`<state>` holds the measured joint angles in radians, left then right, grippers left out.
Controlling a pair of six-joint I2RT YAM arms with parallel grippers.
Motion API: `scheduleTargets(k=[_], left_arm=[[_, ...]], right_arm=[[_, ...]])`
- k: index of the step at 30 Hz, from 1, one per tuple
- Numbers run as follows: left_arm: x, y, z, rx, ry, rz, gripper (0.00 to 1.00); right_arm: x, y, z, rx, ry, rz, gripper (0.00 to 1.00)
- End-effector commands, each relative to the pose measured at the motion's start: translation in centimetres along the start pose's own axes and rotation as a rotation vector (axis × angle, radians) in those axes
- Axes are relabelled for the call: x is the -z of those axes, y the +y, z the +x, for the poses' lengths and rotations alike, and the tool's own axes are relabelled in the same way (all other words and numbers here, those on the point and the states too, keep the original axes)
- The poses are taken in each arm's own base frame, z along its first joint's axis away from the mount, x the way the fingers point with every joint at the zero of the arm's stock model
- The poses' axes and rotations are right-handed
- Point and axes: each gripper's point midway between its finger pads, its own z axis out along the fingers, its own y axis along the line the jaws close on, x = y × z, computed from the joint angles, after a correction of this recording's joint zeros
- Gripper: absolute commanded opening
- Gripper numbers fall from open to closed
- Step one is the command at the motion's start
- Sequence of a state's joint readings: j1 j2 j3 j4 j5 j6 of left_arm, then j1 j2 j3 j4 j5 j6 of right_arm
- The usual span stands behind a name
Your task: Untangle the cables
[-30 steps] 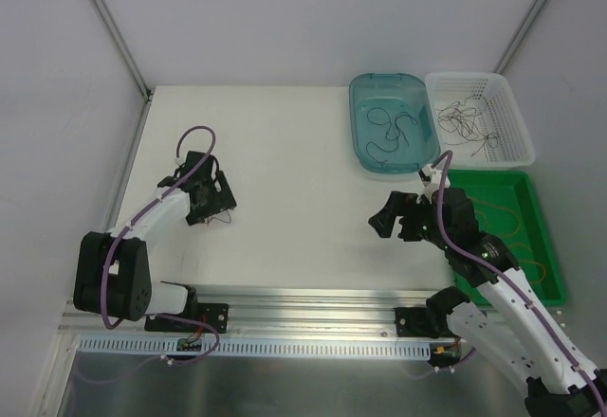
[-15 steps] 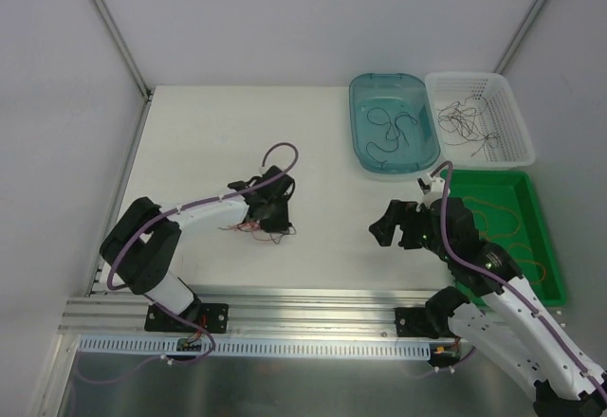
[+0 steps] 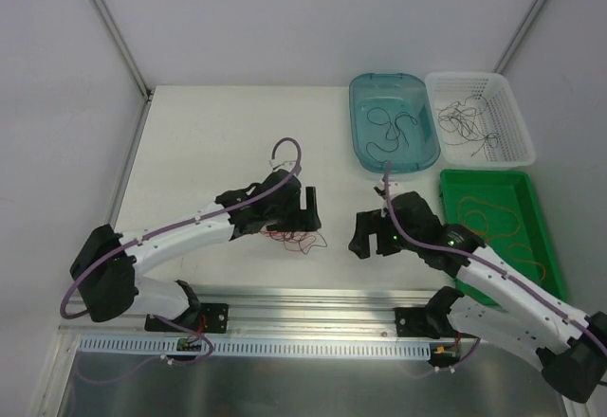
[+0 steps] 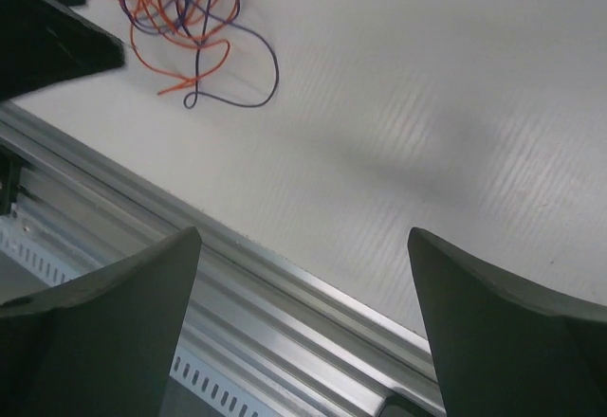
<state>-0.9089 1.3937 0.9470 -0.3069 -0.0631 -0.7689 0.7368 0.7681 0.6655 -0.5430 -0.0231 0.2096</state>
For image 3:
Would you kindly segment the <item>dark wire pulled from tangle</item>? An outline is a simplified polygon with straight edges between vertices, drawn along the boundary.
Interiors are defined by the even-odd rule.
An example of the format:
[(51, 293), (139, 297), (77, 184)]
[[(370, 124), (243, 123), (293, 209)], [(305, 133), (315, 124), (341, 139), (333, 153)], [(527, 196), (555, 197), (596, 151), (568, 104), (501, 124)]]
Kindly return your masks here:
[(481, 120), (486, 110), (487, 100), (480, 95), (472, 95), (439, 109), (438, 125), (444, 133), (465, 140), (479, 140), (484, 137)]

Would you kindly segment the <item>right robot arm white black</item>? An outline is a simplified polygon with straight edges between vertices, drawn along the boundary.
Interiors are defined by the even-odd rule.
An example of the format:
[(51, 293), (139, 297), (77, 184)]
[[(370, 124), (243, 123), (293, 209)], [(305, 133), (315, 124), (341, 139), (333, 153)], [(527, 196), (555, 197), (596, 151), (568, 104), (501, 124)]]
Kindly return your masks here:
[(398, 309), (406, 335), (438, 339), (472, 335), (518, 356), (563, 397), (585, 403), (605, 384), (606, 315), (588, 315), (515, 270), (481, 237), (443, 224), (415, 191), (380, 190), (382, 208), (360, 211), (348, 248), (360, 259), (411, 251), (497, 303), (491, 309), (453, 287), (419, 308)]

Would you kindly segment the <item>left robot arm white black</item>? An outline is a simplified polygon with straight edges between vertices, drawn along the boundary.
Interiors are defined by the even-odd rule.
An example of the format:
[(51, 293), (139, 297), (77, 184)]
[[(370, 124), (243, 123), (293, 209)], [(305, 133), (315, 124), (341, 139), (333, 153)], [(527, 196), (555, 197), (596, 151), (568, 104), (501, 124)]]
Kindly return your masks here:
[(116, 232), (95, 228), (70, 267), (83, 299), (83, 314), (95, 323), (122, 315), (145, 315), (149, 331), (195, 331), (203, 304), (183, 280), (158, 281), (148, 272), (210, 245), (227, 244), (263, 230), (297, 234), (322, 226), (317, 193), (285, 169), (263, 182), (227, 190), (195, 214), (165, 227)]

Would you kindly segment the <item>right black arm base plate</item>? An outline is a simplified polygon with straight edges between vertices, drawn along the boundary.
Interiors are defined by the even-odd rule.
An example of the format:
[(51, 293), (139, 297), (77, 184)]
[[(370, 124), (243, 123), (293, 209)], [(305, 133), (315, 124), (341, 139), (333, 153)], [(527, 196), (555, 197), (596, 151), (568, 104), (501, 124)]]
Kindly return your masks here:
[(394, 314), (398, 337), (439, 339), (457, 335), (457, 331), (451, 327), (445, 315), (426, 307), (396, 307)]

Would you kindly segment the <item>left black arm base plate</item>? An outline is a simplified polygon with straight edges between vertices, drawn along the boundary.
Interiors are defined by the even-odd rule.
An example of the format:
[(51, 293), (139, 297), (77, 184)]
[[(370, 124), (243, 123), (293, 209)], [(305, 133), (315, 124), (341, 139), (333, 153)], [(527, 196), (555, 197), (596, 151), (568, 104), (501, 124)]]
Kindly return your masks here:
[(146, 332), (224, 334), (228, 329), (229, 309), (226, 303), (203, 302), (195, 310), (188, 310), (182, 317), (166, 322), (162, 318), (147, 316)]

